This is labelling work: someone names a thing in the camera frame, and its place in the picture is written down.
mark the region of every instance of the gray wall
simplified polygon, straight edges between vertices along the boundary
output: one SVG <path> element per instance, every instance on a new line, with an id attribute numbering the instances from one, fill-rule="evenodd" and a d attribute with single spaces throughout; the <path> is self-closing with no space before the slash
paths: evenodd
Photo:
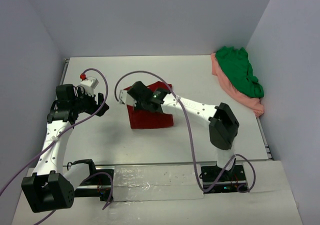
<path id="1" fill-rule="evenodd" d="M 247 50 L 265 89 L 271 152 L 303 224 L 320 224 L 320 0 L 270 0 Z"/>
<path id="2" fill-rule="evenodd" d="M 29 0 L 65 57 L 246 46 L 269 0 Z"/>
<path id="3" fill-rule="evenodd" d="M 0 18 L 2 187 L 41 150 L 63 60 L 28 0 L 0 0 Z M 0 198 L 3 225 L 11 224 L 26 172 Z"/>

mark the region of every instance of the crumpled green cloth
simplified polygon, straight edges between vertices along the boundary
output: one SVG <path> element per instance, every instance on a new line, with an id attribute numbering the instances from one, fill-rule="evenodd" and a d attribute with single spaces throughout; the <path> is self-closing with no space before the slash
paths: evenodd
<path id="1" fill-rule="evenodd" d="M 253 75 L 253 69 L 248 59 L 247 51 L 242 47 L 226 47 L 219 49 L 215 57 L 232 85 L 250 98 L 262 98 L 264 89 Z"/>

